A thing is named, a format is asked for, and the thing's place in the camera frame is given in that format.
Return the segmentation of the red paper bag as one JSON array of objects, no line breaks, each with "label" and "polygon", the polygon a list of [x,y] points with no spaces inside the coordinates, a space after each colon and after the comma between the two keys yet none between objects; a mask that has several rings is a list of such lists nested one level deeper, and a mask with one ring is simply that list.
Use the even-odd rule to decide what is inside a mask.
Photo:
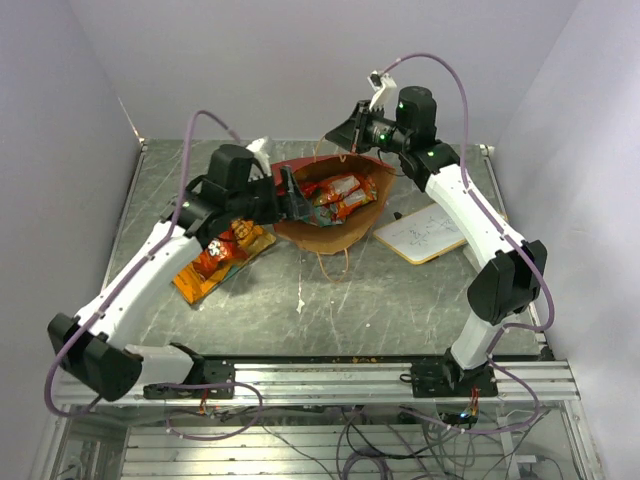
[{"label": "red paper bag", "polygon": [[279,191],[279,169],[289,167],[311,212],[300,220],[284,220],[275,232],[318,259],[342,253],[361,240],[381,215],[397,172],[379,158],[339,152],[300,157],[272,167]]}]

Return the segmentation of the red cheetos bag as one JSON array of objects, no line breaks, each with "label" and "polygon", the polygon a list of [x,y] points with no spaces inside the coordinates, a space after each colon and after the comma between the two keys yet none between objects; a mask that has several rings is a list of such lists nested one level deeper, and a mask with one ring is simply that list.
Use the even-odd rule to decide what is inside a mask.
[{"label": "red cheetos bag", "polygon": [[344,200],[358,190],[362,190],[364,198],[369,201],[377,199],[376,186],[371,177],[357,173],[338,174],[318,182],[306,182],[301,189],[314,206]]}]

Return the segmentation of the orange honey dijon chip bag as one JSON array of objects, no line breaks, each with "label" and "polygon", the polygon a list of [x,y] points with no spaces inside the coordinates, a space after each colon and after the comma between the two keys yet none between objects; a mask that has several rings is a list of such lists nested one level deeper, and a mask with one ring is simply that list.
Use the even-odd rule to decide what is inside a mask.
[{"label": "orange honey dijon chip bag", "polygon": [[[271,247],[276,241],[276,237],[272,233],[270,234],[274,237],[274,242],[269,247]],[[202,299],[204,299],[212,291],[218,288],[222,283],[229,280],[234,274],[238,273],[242,268],[244,268],[247,264],[249,264],[254,258],[250,259],[243,265],[227,267],[226,269],[223,270],[225,275],[221,275],[218,278],[210,279],[207,281],[202,280],[199,277],[199,275],[195,272],[192,266],[192,262],[194,261],[193,260],[183,270],[181,270],[178,275],[174,277],[173,284],[176,286],[176,288],[181,293],[183,298],[190,305],[194,305],[199,301],[201,301]]]}]

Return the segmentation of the red doritos bag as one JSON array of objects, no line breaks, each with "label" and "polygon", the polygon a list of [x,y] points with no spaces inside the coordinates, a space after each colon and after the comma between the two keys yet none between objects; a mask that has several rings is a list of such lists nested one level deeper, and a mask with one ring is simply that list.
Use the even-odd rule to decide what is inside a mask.
[{"label": "red doritos bag", "polygon": [[243,265],[274,242],[274,237],[253,221],[235,220],[231,227],[214,238],[192,262],[202,280],[225,275],[227,267]]}]

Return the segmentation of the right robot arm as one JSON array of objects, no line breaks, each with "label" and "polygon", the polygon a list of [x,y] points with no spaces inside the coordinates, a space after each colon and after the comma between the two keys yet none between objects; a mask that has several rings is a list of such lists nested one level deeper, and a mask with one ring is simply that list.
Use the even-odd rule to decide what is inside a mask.
[{"label": "right robot arm", "polygon": [[437,103],[419,86],[401,89],[395,117],[363,100],[325,138],[351,153],[371,149],[398,156],[402,172],[449,215],[475,254],[480,270],[467,289],[471,313],[446,351],[440,373],[450,394],[465,394],[487,366],[507,319],[538,298],[547,249],[515,231],[477,190],[462,151],[437,137]]}]

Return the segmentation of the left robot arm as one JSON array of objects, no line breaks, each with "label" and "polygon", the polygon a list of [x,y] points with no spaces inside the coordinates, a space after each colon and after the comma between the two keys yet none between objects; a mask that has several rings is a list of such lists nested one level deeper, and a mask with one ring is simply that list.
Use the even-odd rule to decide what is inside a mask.
[{"label": "left robot arm", "polygon": [[274,171],[260,142],[224,144],[205,174],[183,182],[177,198],[117,277],[75,315],[58,313],[47,333],[63,369],[99,399],[113,402],[135,385],[168,383],[182,397],[203,387],[194,354],[169,345],[138,353],[132,328],[151,297],[171,283],[236,220],[275,225],[311,211],[293,169]]}]

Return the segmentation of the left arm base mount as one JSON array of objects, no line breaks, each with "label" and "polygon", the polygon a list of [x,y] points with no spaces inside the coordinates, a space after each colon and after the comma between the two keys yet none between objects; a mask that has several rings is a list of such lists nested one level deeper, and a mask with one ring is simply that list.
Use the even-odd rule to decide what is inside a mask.
[{"label": "left arm base mount", "polygon": [[[186,399],[231,399],[236,371],[228,360],[203,357],[197,360],[186,379],[179,387],[151,384],[143,387],[143,397],[147,400]],[[222,384],[222,387],[185,388],[185,385]]]}]

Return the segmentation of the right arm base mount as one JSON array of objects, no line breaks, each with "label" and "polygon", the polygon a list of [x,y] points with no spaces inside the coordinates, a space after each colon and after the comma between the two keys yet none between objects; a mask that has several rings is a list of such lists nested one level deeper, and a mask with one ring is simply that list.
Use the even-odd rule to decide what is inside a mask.
[{"label": "right arm base mount", "polygon": [[427,356],[413,362],[399,379],[412,388],[415,398],[496,397],[498,387],[494,369],[484,363],[464,370],[448,356]]}]

